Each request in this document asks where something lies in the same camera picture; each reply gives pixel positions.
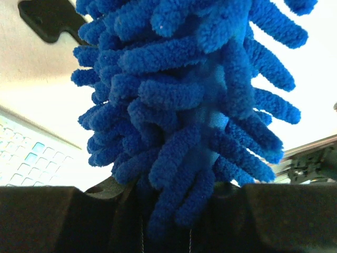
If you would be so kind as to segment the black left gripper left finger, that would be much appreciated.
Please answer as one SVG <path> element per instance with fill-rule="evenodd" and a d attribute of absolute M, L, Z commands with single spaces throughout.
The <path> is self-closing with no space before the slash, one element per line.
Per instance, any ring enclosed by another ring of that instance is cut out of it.
<path fill-rule="evenodd" d="M 1 252 L 142 252 L 135 183 L 1 187 Z"/>

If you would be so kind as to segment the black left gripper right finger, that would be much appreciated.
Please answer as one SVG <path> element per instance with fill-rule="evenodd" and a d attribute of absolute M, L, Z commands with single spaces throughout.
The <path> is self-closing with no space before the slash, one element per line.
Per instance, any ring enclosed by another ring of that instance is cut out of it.
<path fill-rule="evenodd" d="M 336 185 L 224 184 L 192 230 L 193 252 L 336 252 Z"/>

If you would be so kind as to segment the blue microfiber duster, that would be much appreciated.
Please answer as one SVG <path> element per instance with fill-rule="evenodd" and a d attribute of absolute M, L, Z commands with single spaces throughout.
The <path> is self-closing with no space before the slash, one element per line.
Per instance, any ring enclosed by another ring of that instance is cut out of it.
<path fill-rule="evenodd" d="M 192 227 L 218 182 L 275 179 L 283 143 L 269 124 L 301 113 L 252 85 L 262 75 L 295 89 L 252 26 L 290 49 L 306 44 L 302 26 L 272 1 L 77 1 L 76 11 L 92 18 L 71 76 L 94 89 L 78 118 L 93 132 L 88 162 L 136 182 L 151 239 Z"/>

